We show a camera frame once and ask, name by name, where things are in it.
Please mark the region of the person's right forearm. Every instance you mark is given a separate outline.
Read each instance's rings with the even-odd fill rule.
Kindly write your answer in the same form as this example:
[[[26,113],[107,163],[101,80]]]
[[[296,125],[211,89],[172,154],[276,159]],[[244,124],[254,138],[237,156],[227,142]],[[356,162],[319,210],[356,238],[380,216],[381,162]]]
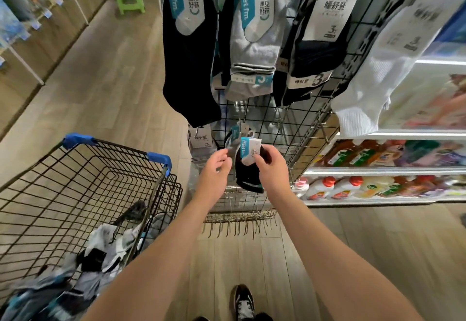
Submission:
[[[266,188],[334,321],[424,321],[411,302],[344,244],[285,184]]]

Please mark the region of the wooden shelf unit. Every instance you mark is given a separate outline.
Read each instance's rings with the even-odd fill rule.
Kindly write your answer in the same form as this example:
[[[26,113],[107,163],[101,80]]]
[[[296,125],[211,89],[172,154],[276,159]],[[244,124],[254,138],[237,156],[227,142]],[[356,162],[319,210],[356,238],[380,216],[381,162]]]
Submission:
[[[64,0],[27,40],[0,51],[0,140],[7,134],[106,0]]]

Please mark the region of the person's black white sneaker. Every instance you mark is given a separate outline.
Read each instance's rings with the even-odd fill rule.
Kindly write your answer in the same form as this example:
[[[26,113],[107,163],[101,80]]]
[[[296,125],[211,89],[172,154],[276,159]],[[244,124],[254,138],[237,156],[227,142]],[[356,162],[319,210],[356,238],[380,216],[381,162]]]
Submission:
[[[253,295],[245,284],[238,284],[233,289],[234,321],[253,321],[255,307]]]

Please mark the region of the small black sock pack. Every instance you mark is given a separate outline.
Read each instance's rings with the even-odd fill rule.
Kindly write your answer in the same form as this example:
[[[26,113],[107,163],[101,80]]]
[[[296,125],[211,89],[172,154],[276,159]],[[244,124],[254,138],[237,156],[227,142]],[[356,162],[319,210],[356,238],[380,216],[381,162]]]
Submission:
[[[254,155],[259,154],[266,164],[271,164],[271,156],[261,144],[261,139],[241,137],[234,155],[236,183],[241,188],[263,194],[264,188],[259,179],[259,168]]]

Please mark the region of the small grey sock pack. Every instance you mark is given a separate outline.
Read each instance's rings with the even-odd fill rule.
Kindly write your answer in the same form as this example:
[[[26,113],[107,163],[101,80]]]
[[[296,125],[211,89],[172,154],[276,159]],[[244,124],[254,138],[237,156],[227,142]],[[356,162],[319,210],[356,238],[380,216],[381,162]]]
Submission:
[[[197,128],[188,124],[187,140],[191,162],[199,167],[203,167],[211,155],[219,150],[218,143],[213,138],[210,124]]]

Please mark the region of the pile of sock packs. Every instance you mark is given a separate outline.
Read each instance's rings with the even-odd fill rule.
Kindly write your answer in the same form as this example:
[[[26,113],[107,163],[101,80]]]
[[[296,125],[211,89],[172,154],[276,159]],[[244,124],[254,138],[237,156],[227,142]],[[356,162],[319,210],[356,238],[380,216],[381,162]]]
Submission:
[[[92,231],[84,249],[69,253],[59,267],[45,265],[20,281],[0,308],[0,321],[77,321],[172,221],[158,212],[143,224],[146,209],[145,201],[137,201],[114,224]]]

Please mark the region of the person's left forearm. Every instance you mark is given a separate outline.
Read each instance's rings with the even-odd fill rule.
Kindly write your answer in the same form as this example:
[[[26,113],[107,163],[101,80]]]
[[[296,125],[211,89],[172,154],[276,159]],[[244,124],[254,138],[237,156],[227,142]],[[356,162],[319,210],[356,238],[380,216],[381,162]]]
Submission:
[[[123,269],[81,321],[164,321],[207,213],[222,192],[198,188],[191,202]]]

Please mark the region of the grey sock pack behind hook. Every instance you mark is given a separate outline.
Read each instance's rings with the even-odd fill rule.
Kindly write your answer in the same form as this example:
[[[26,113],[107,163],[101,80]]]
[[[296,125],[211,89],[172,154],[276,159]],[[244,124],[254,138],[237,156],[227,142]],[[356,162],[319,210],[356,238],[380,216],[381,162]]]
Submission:
[[[242,137],[254,137],[254,130],[245,122],[239,120],[231,127],[230,132],[225,137],[225,148],[228,149],[228,157],[235,161],[237,150],[241,145]]]

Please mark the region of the grey sock pack blue label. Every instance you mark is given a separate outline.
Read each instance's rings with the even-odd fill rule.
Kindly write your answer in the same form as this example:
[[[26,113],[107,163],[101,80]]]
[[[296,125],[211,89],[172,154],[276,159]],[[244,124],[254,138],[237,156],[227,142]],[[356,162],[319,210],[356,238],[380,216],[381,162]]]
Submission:
[[[225,0],[218,17],[224,97],[268,95],[287,25],[286,0]]]

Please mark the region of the white shelf unit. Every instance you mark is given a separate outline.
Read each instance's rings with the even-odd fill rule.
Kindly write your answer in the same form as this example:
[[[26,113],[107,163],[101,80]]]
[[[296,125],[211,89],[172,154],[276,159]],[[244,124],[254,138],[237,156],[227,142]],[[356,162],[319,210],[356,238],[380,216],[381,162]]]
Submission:
[[[350,80],[343,84],[333,99],[346,90]],[[380,139],[466,141],[466,1],[444,25],[409,74],[393,91],[389,106],[380,114],[378,131],[353,140]],[[332,147],[337,140],[350,140],[341,136],[340,124],[336,135],[320,154]],[[317,167],[313,166],[316,160],[311,162],[300,177],[466,175],[466,167],[461,166]],[[321,206],[347,203],[420,204],[419,198],[401,197],[382,200],[350,198],[347,201],[324,200],[306,201],[306,203]]]

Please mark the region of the row of metal hooks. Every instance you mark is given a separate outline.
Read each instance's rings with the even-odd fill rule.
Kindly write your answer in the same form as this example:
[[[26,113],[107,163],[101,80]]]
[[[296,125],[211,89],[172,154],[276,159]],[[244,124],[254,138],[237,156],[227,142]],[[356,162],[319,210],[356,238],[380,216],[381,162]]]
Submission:
[[[275,209],[210,212],[202,224],[201,237],[275,237],[278,234],[278,226]]]

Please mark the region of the navy sock pack white label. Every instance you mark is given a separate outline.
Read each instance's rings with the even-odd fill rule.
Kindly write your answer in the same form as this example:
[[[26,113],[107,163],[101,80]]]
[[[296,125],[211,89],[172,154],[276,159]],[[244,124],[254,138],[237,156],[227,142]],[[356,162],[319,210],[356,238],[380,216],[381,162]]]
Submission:
[[[357,0],[302,0],[277,61],[272,97],[279,107],[310,99],[343,63]]]

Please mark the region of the large black sock pack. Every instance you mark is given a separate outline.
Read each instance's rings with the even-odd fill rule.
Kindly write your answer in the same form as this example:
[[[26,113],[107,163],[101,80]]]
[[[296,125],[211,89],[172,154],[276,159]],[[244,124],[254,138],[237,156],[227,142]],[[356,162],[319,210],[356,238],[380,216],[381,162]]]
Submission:
[[[221,119],[212,93],[218,19],[213,0],[160,0],[163,95],[193,128]]]

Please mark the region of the row of amber bottles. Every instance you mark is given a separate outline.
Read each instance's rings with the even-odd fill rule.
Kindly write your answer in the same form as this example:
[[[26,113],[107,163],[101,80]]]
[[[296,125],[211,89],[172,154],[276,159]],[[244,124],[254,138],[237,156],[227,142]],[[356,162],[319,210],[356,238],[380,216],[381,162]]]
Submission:
[[[466,167],[466,141],[337,140],[317,167]]]

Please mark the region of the person's left hand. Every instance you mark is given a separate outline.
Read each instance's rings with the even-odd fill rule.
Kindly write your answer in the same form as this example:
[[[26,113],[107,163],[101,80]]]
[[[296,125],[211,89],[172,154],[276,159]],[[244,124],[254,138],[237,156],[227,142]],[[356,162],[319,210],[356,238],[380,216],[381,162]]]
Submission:
[[[213,153],[199,176],[194,199],[204,202],[209,208],[224,194],[228,180],[222,180],[219,168],[225,158],[230,158],[227,154],[226,148]]]

